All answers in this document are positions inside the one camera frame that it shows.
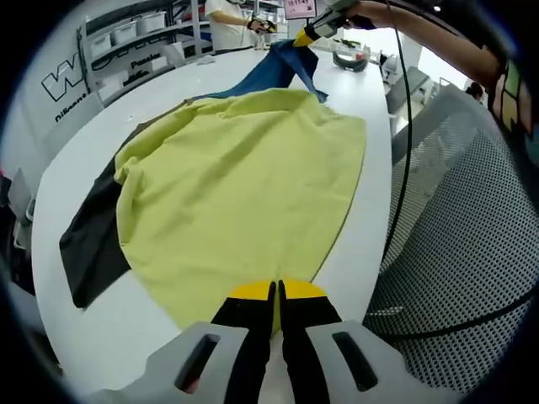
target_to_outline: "gray mesh panel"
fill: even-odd
[[[501,359],[528,305],[479,327],[393,346],[406,358],[408,372],[418,379],[466,393]]]
[[[393,171],[393,209],[403,160]],[[505,307],[533,287],[539,219],[500,133],[485,133],[466,113],[452,115],[414,149],[408,181],[366,327],[408,334],[455,326]],[[504,352],[526,307],[460,332],[394,346],[422,381],[467,392]]]
[[[443,120],[432,134],[412,150],[403,208],[392,244],[382,262],[382,271],[387,269],[402,251],[412,227],[441,179],[466,150],[476,133],[477,128],[469,113],[454,114]],[[393,221],[403,183],[404,162],[405,159],[398,162],[392,172],[390,223]]]

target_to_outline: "person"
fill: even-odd
[[[245,0],[206,0],[205,15],[210,19],[211,40],[217,54],[249,48],[253,46],[249,31],[264,31],[262,22],[243,17],[243,3]]]
[[[384,3],[365,1],[347,12],[367,17],[377,28],[393,26],[412,40],[429,48],[441,59],[487,89],[488,109],[499,126],[523,140],[531,162],[539,167],[539,130],[537,108],[532,109],[530,92],[512,61],[499,60],[488,48],[479,48],[471,41],[431,23],[418,14]]]
[[[483,99],[483,89],[478,82],[472,82],[472,84],[470,84],[470,86],[466,89],[464,93],[470,94],[479,102],[481,102],[481,99]]]

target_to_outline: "yellow cloth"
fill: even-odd
[[[305,91],[200,99],[116,155],[127,262],[179,327],[241,284],[312,280],[339,234],[366,127]]]

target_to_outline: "metal mesh chair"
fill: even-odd
[[[407,134],[392,145],[392,216]],[[504,352],[539,273],[539,218],[502,136],[454,86],[416,116],[403,209],[364,320],[413,375],[464,393]]]

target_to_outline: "person's arm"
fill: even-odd
[[[209,15],[209,17],[212,21],[221,24],[247,26],[249,23],[248,19],[239,19],[238,17],[225,14],[221,10],[214,11]]]
[[[348,12],[348,17],[356,14],[371,19],[377,28],[392,27],[392,19],[385,4],[361,2]],[[485,88],[495,87],[500,65],[498,59],[488,50],[479,49],[469,40],[459,38],[402,8],[392,7],[392,14],[399,31],[429,48],[473,81],[479,82]]]

